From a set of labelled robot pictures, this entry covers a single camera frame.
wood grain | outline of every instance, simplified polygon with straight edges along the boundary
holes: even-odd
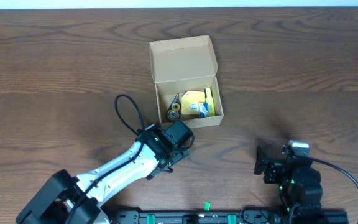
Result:
[[[130,94],[148,124],[158,121],[148,42],[206,34],[219,64],[222,124],[194,130],[191,155],[172,175],[138,180],[110,204],[277,205],[277,187],[252,173],[257,138],[308,141],[312,156],[358,180],[356,7],[0,11],[0,223],[14,222],[56,171],[87,171],[133,143],[115,115],[116,95]],[[315,167],[323,206],[346,209],[355,223],[353,183]]]

black cable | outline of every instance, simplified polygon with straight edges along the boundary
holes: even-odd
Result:
[[[299,206],[301,206],[301,204],[299,204],[299,203],[295,203],[295,204],[292,206],[292,208],[291,208],[291,210],[290,210],[290,216],[288,217],[288,224],[292,224],[293,212],[294,212],[295,209],[296,209],[297,207],[299,207]]]
[[[282,192],[282,190],[279,190],[278,196],[280,197],[281,203],[284,205],[284,207],[287,208],[287,206],[285,205],[284,200],[283,200],[283,192]]]
[[[335,166],[334,164],[331,164],[329,162],[322,161],[321,159],[316,159],[316,158],[312,158],[312,157],[304,157],[304,156],[296,156],[296,157],[304,158],[304,159],[310,159],[312,161],[319,162],[321,164],[324,164],[324,165],[327,165],[329,167],[332,167],[332,168],[338,170],[339,172],[342,172],[343,174],[345,174],[348,178],[350,178],[353,181],[353,183],[356,185],[356,187],[358,189],[358,181],[355,180],[355,178],[353,176],[351,176],[350,173],[346,172],[344,169],[340,168],[339,166]]]
[[[267,221],[269,221],[269,218],[266,217],[266,215],[265,215],[261,210],[259,210],[259,213],[260,213]]]
[[[181,151],[186,151],[186,150],[188,150],[189,148],[191,148],[191,147],[193,146],[193,143],[194,143],[194,140],[195,140],[195,139],[196,139],[196,137],[195,137],[194,135],[192,135],[190,145],[189,145],[189,146],[186,146],[186,147],[181,147],[180,150],[181,150]]]
[[[131,127],[124,121],[124,119],[122,118],[121,114],[119,113],[118,107],[117,107],[117,102],[118,102],[118,99],[119,99],[120,97],[126,97],[126,98],[128,98],[128,99],[132,102],[132,104],[135,106],[135,108],[136,108],[136,110],[137,110],[137,113],[139,114],[140,122],[142,123],[142,129],[143,129],[143,131],[144,131],[144,130],[145,130],[144,121],[143,121],[143,118],[142,118],[142,114],[140,113],[139,107],[137,106],[137,104],[135,103],[135,101],[134,101],[130,96],[127,96],[127,95],[125,95],[125,94],[120,94],[120,95],[118,95],[118,96],[116,97],[116,100],[114,101],[114,107],[115,107],[115,109],[116,109],[116,113],[117,113],[119,119],[121,120],[121,122],[122,122],[127,128],[129,128],[133,133],[135,133],[136,135],[139,135],[140,133],[136,132],[133,128],[131,128]]]
[[[117,113],[119,119],[120,119],[120,120],[122,121],[122,123],[124,123],[125,126],[127,126],[127,128],[129,128],[133,133],[135,133],[136,135],[139,135],[140,133],[138,133],[138,132],[136,132],[135,130],[133,130],[133,129],[123,120],[123,118],[122,118],[121,115],[119,114],[118,108],[117,108],[117,101],[118,101],[118,99],[119,99],[120,97],[126,97],[126,98],[128,98],[128,99],[132,102],[132,104],[135,106],[135,108],[136,108],[136,110],[137,110],[137,112],[138,112],[138,114],[139,114],[140,123],[142,124],[142,131],[144,132],[144,131],[145,131],[145,125],[144,125],[144,120],[143,120],[143,118],[142,118],[142,114],[140,113],[139,107],[137,106],[137,104],[135,103],[135,101],[134,101],[131,97],[129,97],[129,96],[127,96],[127,95],[124,95],[124,94],[118,95],[118,96],[116,97],[116,100],[114,101],[114,107],[115,107],[115,109],[116,109],[116,113]],[[91,185],[89,185],[89,187],[84,191],[84,194],[80,197],[80,199],[77,201],[77,203],[74,204],[74,206],[73,206],[71,212],[68,214],[66,223],[70,223],[70,222],[71,222],[71,219],[73,218],[73,214],[74,214],[75,210],[82,204],[83,200],[86,198],[86,195],[92,190],[93,187],[95,187],[101,180],[103,180],[103,179],[104,179],[105,177],[107,177],[108,175],[112,174],[113,172],[117,171],[118,169],[123,168],[124,166],[128,165],[129,163],[131,163],[132,161],[134,161],[134,160],[137,158],[137,156],[140,154],[140,152],[141,152],[141,150],[142,150],[142,148],[143,148],[143,145],[144,145],[144,139],[143,139],[143,138],[142,138],[142,140],[141,140],[141,144],[140,144],[139,150],[136,152],[135,156],[132,157],[132,159],[130,159],[130,160],[124,162],[123,164],[121,164],[121,165],[119,165],[119,166],[117,166],[117,167],[115,167],[115,168],[109,170],[108,172],[106,172],[106,173],[103,174],[102,176],[98,177],[94,182],[92,182]]]

